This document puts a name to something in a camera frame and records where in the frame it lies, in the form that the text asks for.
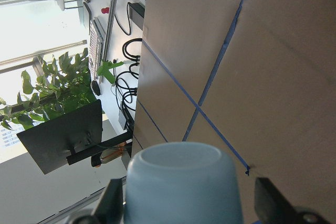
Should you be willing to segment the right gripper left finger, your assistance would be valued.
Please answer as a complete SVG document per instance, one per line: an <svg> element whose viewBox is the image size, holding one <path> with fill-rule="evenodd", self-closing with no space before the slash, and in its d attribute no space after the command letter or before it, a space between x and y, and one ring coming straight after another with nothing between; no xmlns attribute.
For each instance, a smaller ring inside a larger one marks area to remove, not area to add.
<svg viewBox="0 0 336 224"><path fill-rule="evenodd" d="M122 179L111 179L92 212L93 223L120 223L123 216Z"/></svg>

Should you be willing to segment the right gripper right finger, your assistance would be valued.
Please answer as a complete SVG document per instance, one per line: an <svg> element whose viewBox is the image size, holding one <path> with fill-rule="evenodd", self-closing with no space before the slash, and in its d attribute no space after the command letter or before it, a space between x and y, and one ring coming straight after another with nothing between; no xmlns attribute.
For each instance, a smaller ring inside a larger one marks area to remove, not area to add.
<svg viewBox="0 0 336 224"><path fill-rule="evenodd" d="M254 209L256 223L329 223L312 209L293 206L266 177L256 178Z"/></svg>

